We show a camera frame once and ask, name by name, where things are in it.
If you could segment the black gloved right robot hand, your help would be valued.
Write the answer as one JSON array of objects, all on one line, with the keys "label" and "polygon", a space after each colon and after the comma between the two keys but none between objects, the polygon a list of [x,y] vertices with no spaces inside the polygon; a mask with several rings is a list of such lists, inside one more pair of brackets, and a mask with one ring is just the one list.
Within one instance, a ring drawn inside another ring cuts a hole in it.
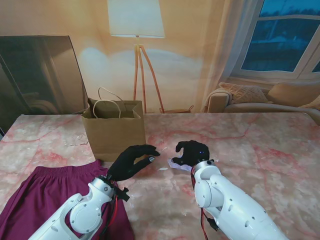
[{"label": "black gloved right robot hand", "polygon": [[181,157],[174,157],[172,162],[180,166],[188,165],[193,167],[200,162],[208,161],[210,159],[210,151],[207,145],[195,141],[180,141],[176,147],[175,151],[178,153],[183,149]]}]

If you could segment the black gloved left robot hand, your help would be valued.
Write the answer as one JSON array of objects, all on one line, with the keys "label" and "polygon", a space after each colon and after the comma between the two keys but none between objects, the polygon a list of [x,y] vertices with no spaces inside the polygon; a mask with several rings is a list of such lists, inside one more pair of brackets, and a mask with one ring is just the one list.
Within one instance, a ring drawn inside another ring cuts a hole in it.
[{"label": "black gloved left robot hand", "polygon": [[133,177],[160,156],[153,145],[133,145],[124,150],[107,171],[106,178],[120,182]]}]

